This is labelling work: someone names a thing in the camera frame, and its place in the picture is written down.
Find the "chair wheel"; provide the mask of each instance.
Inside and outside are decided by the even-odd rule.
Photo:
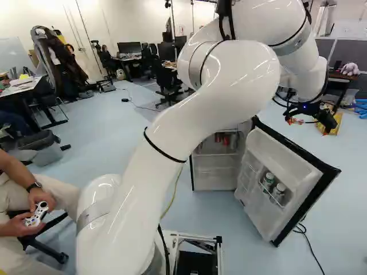
[[[69,260],[69,255],[65,254],[64,252],[61,252],[60,257],[57,259],[57,261],[62,265],[66,264],[68,260]]]

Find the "person's hand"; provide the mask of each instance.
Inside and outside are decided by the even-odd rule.
[[[24,219],[32,217],[32,213],[24,213],[15,216],[7,223],[0,226],[0,236],[2,237],[24,237],[37,234],[44,228],[45,223],[41,222],[38,226],[25,226]]]
[[[45,201],[48,204],[48,211],[51,212],[56,207],[56,201],[50,193],[45,192],[41,188],[32,188],[28,195],[30,211],[36,210],[36,203]]]

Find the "white game controller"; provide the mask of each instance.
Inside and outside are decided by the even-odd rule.
[[[48,211],[48,204],[47,202],[38,202],[36,204],[36,210],[33,214],[32,217],[30,218],[25,218],[24,219],[24,224],[27,227],[36,227],[38,226],[41,221],[43,220],[43,218],[46,216]]]

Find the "floor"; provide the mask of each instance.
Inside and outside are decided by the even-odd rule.
[[[142,140],[143,129],[158,114],[149,110],[155,110],[154,104],[159,101],[159,96],[154,93],[157,87],[151,83],[120,81],[115,83],[116,91],[96,94],[64,106],[70,121],[52,128],[52,131],[62,139],[62,144],[71,144],[72,148],[59,162],[43,168],[31,165],[31,171],[78,187],[84,187],[99,175],[123,173],[134,148]],[[129,96],[136,106],[148,109],[121,102],[122,98]],[[312,125],[288,126],[282,110],[273,104],[269,104],[259,116],[263,122],[323,161],[343,170],[309,212],[304,224],[326,274],[366,275],[365,175],[361,172],[366,155],[363,147],[367,136],[365,121],[346,115],[340,137],[321,137]],[[57,117],[62,119],[62,114],[58,113]],[[276,249],[261,239],[232,192],[192,192],[187,164],[178,182],[176,199],[164,217],[162,227],[187,233],[222,235],[225,274],[321,274],[301,235],[290,234]],[[37,251],[29,249],[30,254],[66,274],[75,274],[75,225],[70,220],[43,234],[40,240],[69,254],[69,262],[60,266]]]

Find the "mini fridge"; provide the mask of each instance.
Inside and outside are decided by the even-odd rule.
[[[233,191],[264,240],[278,247],[341,170],[257,116],[206,138],[190,156],[193,191]]]

